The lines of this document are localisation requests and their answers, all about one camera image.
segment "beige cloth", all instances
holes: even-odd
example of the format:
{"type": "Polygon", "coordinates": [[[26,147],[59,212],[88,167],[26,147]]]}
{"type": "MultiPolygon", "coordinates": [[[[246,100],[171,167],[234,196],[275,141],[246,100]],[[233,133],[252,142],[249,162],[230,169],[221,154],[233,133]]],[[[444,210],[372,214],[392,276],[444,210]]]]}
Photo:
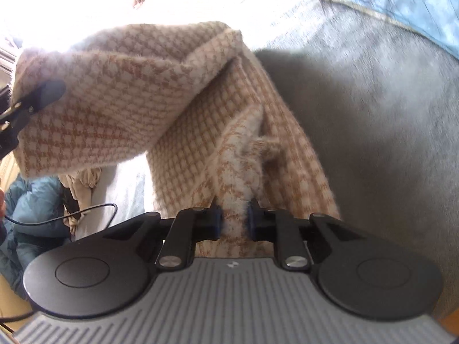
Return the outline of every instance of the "beige cloth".
{"type": "Polygon", "coordinates": [[[241,33],[223,23],[124,26],[64,53],[25,50],[12,102],[57,79],[67,86],[62,99],[19,134],[14,154],[24,175],[103,166],[147,150],[163,217],[217,195],[223,236],[200,245],[201,255],[266,252],[247,240],[252,196],[300,218],[338,216],[304,131],[241,33]]]}
{"type": "MultiPolygon", "coordinates": [[[[100,168],[87,168],[81,171],[68,173],[66,175],[58,175],[62,185],[70,189],[73,199],[77,200],[80,210],[84,210],[91,206],[92,190],[95,188],[100,179],[100,168]]],[[[64,224],[70,228],[70,233],[75,234],[79,221],[83,218],[81,214],[79,220],[74,217],[68,217],[64,220],[64,224]]]]}

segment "houndstooth scarf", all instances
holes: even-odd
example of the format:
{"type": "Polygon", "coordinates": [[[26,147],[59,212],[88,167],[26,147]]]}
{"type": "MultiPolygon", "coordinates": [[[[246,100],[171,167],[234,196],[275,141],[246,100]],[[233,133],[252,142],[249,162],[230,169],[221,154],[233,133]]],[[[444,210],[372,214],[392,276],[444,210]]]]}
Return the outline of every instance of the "houndstooth scarf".
{"type": "Polygon", "coordinates": [[[98,32],[67,52],[25,50],[12,102],[46,80],[64,80],[67,90],[19,134],[14,155],[26,176],[147,151],[152,200],[163,217],[217,196],[223,234],[198,245],[206,256],[270,252],[247,239],[252,197],[299,218],[338,216],[304,131],[241,33],[223,23],[131,25],[98,32]]]}

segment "gray fabric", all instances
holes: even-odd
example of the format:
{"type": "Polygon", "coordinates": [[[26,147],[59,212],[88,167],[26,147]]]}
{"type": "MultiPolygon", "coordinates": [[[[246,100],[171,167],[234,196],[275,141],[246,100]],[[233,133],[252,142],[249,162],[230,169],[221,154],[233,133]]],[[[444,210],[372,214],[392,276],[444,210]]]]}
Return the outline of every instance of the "gray fabric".
{"type": "Polygon", "coordinates": [[[445,281],[434,315],[450,313],[459,306],[459,63],[340,5],[305,1],[281,24],[288,31],[257,56],[311,139],[343,220],[433,259],[445,281]]]}
{"type": "MultiPolygon", "coordinates": [[[[91,204],[115,203],[118,212],[111,226],[145,212],[145,176],[150,175],[145,154],[129,161],[102,168],[100,180],[92,192],[91,204]]],[[[91,210],[81,219],[75,239],[81,239],[105,229],[113,215],[113,207],[91,210]]]]}

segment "metal screw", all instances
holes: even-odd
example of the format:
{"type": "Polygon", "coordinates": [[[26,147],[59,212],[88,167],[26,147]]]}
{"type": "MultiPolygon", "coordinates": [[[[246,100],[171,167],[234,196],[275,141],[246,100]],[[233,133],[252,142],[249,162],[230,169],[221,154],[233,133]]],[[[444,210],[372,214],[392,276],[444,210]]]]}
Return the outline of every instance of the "metal screw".
{"type": "Polygon", "coordinates": [[[303,256],[289,256],[285,259],[285,263],[290,268],[302,268],[308,264],[308,260],[303,256]]]}
{"type": "Polygon", "coordinates": [[[328,217],[327,215],[323,213],[311,213],[312,217],[328,217]]]}
{"type": "Polygon", "coordinates": [[[159,265],[164,266],[165,268],[175,268],[176,266],[179,266],[182,263],[182,260],[180,257],[177,256],[162,256],[159,259],[159,265]]]}

